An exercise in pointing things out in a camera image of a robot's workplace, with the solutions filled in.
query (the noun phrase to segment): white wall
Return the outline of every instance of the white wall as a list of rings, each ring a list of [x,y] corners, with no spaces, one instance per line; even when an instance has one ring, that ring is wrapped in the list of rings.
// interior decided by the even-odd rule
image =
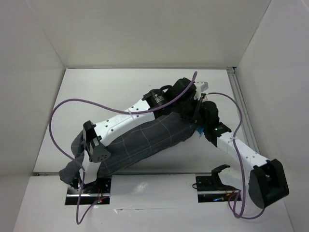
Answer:
[[[32,173],[63,73],[26,2],[0,1],[0,175]]]
[[[286,169],[285,203],[293,227],[308,231],[309,8],[304,1],[271,2],[237,76],[260,151],[279,158]]]
[[[236,66],[270,0],[27,0],[66,67]]]
[[[29,181],[28,176],[0,177],[1,232],[12,232]]]

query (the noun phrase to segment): metal frame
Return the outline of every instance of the metal frame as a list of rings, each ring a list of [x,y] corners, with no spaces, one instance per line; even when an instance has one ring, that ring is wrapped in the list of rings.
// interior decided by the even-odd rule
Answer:
[[[253,132],[253,128],[252,128],[252,125],[250,123],[246,104],[245,104],[245,101],[243,99],[243,96],[242,96],[242,93],[241,93],[241,90],[240,90],[240,86],[239,86],[239,83],[238,83],[238,79],[237,79],[236,74],[235,74],[235,69],[231,67],[231,68],[226,69],[226,71],[227,71],[227,75],[228,75],[228,78],[229,78],[230,83],[231,83],[234,99],[237,102],[237,104],[239,105],[239,107],[240,107],[240,109],[243,113],[242,130],[243,130],[243,133],[244,133],[244,138],[246,140],[245,142],[252,150],[256,151],[257,153],[260,153],[256,139],[255,139],[255,135],[254,135],[254,132]]]

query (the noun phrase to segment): white floor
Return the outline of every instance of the white floor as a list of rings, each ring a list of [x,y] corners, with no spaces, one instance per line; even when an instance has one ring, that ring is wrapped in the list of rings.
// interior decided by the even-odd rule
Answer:
[[[194,176],[177,176],[162,175],[151,181],[136,175],[115,178],[111,204],[96,205],[79,226],[75,223],[76,206],[64,205],[67,186],[59,177],[31,177],[14,232],[293,231],[282,200],[268,207],[258,219],[236,219],[226,202],[197,203],[197,193],[191,187]],[[130,182],[129,188],[119,188],[124,181]],[[80,207],[80,217],[87,207]],[[248,201],[246,215],[259,212]]]

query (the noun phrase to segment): black joint housing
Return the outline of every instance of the black joint housing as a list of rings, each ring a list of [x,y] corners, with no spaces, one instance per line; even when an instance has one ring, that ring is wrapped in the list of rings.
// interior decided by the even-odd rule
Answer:
[[[219,173],[224,170],[225,168],[230,168],[230,165],[223,164],[211,171],[211,180],[214,183],[214,185],[218,188],[218,190],[226,189],[226,185],[222,184]]]
[[[89,154],[90,162],[100,163],[107,160],[111,156],[111,153],[100,142],[101,137],[97,136],[94,130],[95,127],[96,125],[91,121],[87,121],[83,124],[84,148]]]
[[[250,172],[248,192],[254,204],[261,209],[289,195],[282,164],[274,159],[261,167],[254,166]]]

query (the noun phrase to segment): plaid fabric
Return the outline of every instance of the plaid fabric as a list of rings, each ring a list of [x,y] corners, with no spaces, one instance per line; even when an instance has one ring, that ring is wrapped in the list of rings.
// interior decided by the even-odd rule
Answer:
[[[183,122],[177,113],[161,116],[146,122],[115,139],[107,149],[111,157],[102,162],[98,177],[104,177],[129,167],[159,151],[175,146],[190,138],[196,130],[194,124]],[[84,159],[82,132],[75,138],[71,150],[79,163]],[[71,161],[59,172],[60,179],[70,184],[78,174],[80,167]]]

